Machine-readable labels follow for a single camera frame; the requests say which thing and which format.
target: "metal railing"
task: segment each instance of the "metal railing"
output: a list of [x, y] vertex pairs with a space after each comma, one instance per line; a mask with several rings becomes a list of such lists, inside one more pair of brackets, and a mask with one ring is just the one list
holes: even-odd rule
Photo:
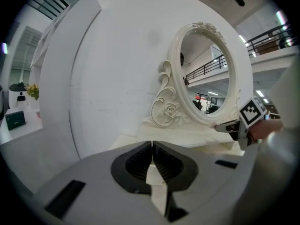
[[50, 19], [57, 17], [69, 5], [64, 0], [29, 0], [27, 5]]
[[[297, 44], [298, 39], [295, 35], [293, 35], [291, 26], [288, 23], [275, 27], [245, 42], [248, 54], [252, 57]], [[206, 75], [210, 71], [222, 69], [223, 67], [227, 66], [226, 59], [222, 54], [203, 66], [197, 68], [195, 71], [187, 74], [186, 78], [189, 81], [195, 79], [196, 77]]]

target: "black device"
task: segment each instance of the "black device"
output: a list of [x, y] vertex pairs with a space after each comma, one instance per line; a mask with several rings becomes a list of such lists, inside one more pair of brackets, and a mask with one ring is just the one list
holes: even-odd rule
[[23, 111], [7, 114], [5, 115], [5, 118], [8, 130], [12, 130], [26, 124]]
[[212, 105], [209, 109], [208, 109], [208, 113], [211, 114], [211, 113], [214, 113], [216, 110], [218, 110], [219, 107], [218, 106], [214, 106]]

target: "white wall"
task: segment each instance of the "white wall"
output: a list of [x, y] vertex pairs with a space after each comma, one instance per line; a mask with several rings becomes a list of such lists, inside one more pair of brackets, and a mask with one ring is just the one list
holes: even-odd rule
[[204, 53], [202, 53], [198, 58], [196, 58], [191, 65], [188, 67], [187, 74], [195, 71], [197, 68], [203, 66], [213, 59], [211, 48], [207, 49]]
[[221, 99], [221, 98], [217, 99], [217, 106], [218, 107], [222, 106], [223, 103], [224, 103], [224, 99]]
[[13, 58], [21, 39], [23, 32], [25, 31], [26, 26], [31, 27], [37, 31], [44, 32], [46, 27], [50, 24], [51, 19], [41, 14], [37, 10], [29, 7], [28, 5], [24, 5], [23, 9], [20, 11], [19, 15], [15, 19], [20, 24], [11, 40], [9, 45], [8, 53], [5, 57], [3, 70], [1, 74], [1, 86], [4, 91], [4, 106], [5, 109], [8, 107], [8, 83], [10, 78], [10, 70], [12, 67]]
[[[198, 0], [98, 2], [102, 11], [82, 40], [69, 87], [71, 127], [81, 157], [109, 149], [120, 135], [137, 135], [160, 87], [158, 66], [177, 31], [189, 23], [214, 24], [237, 63], [251, 73], [233, 27]], [[253, 88], [241, 86], [246, 99]]]
[[195, 90], [194, 89], [188, 89], [188, 96], [190, 97], [190, 99], [194, 99], [195, 98]]
[[183, 76], [186, 76], [187, 74], [188, 74], [188, 67], [189, 67], [190, 65], [188, 65], [188, 64], [183, 64], [182, 66], [181, 66], [181, 70], [182, 70], [182, 75]]

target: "white object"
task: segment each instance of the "white object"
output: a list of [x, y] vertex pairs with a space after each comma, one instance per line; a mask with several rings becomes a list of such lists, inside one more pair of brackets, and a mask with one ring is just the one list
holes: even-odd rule
[[[25, 101], [19, 101], [18, 102], [18, 97], [19, 96], [25, 96]], [[23, 106], [24, 103], [25, 103], [25, 106], [28, 106], [27, 91], [15, 92], [15, 91], [12, 91], [12, 90], [8, 89], [8, 104], [9, 104], [10, 109]]]
[[[274, 103], [283, 126], [285, 128], [298, 128], [300, 126], [300, 58], [294, 59], [292, 65], [285, 71], [279, 81], [270, 89], [269, 97]], [[286, 107], [286, 102], [292, 105], [291, 109]]]
[[129, 145], [129, 144], [133, 144], [133, 143], [137, 143], [137, 142], [139, 142], [137, 140], [137, 137], [120, 135], [108, 150], [120, 148], [120, 147]]
[[[181, 73], [180, 48], [183, 38], [189, 33], [204, 35], [214, 41], [222, 50], [227, 64], [229, 64], [229, 89], [227, 97], [220, 109], [209, 116], [201, 113], [192, 103], [188, 96], [188, 91], [184, 85]], [[174, 37], [169, 49], [168, 60], [161, 65], [162, 85], [157, 93], [156, 99], [150, 110], [150, 117], [145, 120], [144, 125], [149, 123], [156, 127], [178, 127], [184, 123], [196, 122], [205, 126], [220, 124], [225, 121], [237, 119], [237, 70], [238, 66], [232, 57], [226, 42], [216, 27], [211, 23], [199, 22], [184, 26]]]
[[[158, 66], [167, 59], [170, 43], [186, 24], [203, 20], [217, 27], [239, 65], [238, 77], [243, 82], [238, 85], [241, 89], [238, 103], [242, 105], [253, 95], [246, 47], [241, 45], [242, 41], [233, 27], [202, 2], [98, 0], [98, 3], [102, 10], [90, 21], [82, 39], [74, 60], [71, 82], [68, 82], [66, 73], [58, 72], [67, 67], [65, 62], [49, 63], [49, 68], [45, 70], [45, 76], [52, 77], [51, 87], [56, 87], [53, 81], [58, 78], [59, 82], [65, 81], [59, 86], [64, 97], [59, 95], [55, 101], [45, 97], [44, 102], [40, 101], [42, 119], [45, 117], [42, 103], [45, 105], [46, 102], [51, 103], [48, 104], [48, 121], [54, 120], [55, 116], [57, 120], [64, 117], [69, 122], [69, 115], [73, 138], [81, 158], [106, 151], [120, 134], [139, 135], [142, 120], [149, 115], [151, 103], [160, 87]], [[61, 45], [59, 42], [63, 39], [54, 40], [59, 28], [60, 25], [51, 39], [47, 54], [52, 45]], [[43, 64], [40, 82], [43, 80], [44, 68]]]
[[146, 183], [151, 186], [151, 201], [161, 215], [165, 215], [168, 187], [155, 165], [150, 164]]
[[44, 128], [66, 126], [56, 136], [75, 144], [69, 120], [70, 79], [73, 63], [90, 24], [101, 11], [97, 0], [79, 0], [63, 17], [47, 47], [39, 80], [39, 107]]

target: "ceiling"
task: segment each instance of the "ceiling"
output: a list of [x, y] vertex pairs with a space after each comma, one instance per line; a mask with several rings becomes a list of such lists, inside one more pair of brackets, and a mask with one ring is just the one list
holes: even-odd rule
[[276, 15], [276, 12], [279, 10], [280, 9], [274, 2], [269, 1], [265, 6], [237, 25], [235, 30], [248, 41], [279, 26], [280, 22]]
[[[259, 73], [253, 73], [254, 95], [258, 96], [261, 100], [263, 98], [266, 98], [269, 101], [269, 104], [272, 105], [272, 101], [268, 97], [268, 92], [270, 88], [280, 79], [284, 71], [285, 68], [280, 68], [280, 69], [274, 69], [269, 71], [263, 71]], [[207, 93], [208, 91], [210, 91], [210, 92], [217, 93], [220, 97], [224, 97], [227, 94], [228, 85], [229, 85], [229, 78], [226, 78], [226, 79], [194, 86], [192, 88], [188, 88], [188, 90], [192, 90], [198, 93], [203, 93], [204, 95], [213, 96], [212, 94]], [[264, 97], [261, 98], [255, 92], [256, 90], [260, 90], [263, 93]]]
[[[72, 3], [75, 0], [65, 0], [67, 3]], [[232, 26], [236, 26], [250, 15], [252, 15], [255, 11], [261, 8], [267, 0], [244, 0], [245, 6], [240, 7], [235, 0], [200, 0], [207, 6], [214, 9], [217, 13], [223, 16]], [[48, 4], [44, 4], [48, 9], [53, 10]], [[44, 8], [40, 8], [45, 14], [50, 17], [53, 17], [51, 13], [49, 13]], [[198, 56], [200, 56], [203, 52], [205, 52], [210, 46], [212, 46], [212, 42], [200, 36], [188, 36], [184, 43], [182, 44], [182, 53], [185, 57], [185, 63], [191, 63]]]

